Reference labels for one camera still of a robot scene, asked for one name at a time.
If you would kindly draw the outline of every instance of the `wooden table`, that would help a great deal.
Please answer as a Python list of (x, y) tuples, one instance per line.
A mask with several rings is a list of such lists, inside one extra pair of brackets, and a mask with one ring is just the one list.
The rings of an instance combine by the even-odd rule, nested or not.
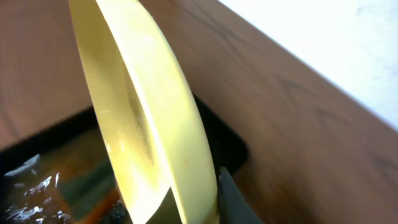
[[(397, 133), (219, 2), (141, 2), (248, 144), (234, 178), (266, 223), (398, 223)], [(90, 105), (68, 16), (64, 0), (0, 3), (3, 147)]]

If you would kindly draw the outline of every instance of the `wood grain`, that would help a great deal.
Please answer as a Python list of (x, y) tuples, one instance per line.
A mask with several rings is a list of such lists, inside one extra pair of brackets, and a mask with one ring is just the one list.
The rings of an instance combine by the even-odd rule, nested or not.
[(68, 2), (0, 1), (0, 150), (90, 105)]
[(266, 223), (398, 223), (397, 133), (219, 2), (141, 3), (248, 144), (235, 180)]

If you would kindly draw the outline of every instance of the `brown wooden surface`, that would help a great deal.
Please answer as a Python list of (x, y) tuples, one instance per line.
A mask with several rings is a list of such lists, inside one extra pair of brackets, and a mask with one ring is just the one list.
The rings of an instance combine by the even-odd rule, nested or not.
[[(15, 0), (29, 22), (10, 2), (0, 1), (0, 142), (89, 102), (66, 4)], [(266, 223), (398, 223), (397, 133), (219, 2), (141, 2), (192, 91), (248, 144), (235, 180)]]
[(0, 150), (90, 103), (67, 1), (0, 0)]

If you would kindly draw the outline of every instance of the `white surface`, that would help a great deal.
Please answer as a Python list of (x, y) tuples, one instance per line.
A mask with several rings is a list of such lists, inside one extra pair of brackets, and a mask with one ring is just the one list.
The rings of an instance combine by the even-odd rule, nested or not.
[(398, 131), (397, 0), (220, 0)]

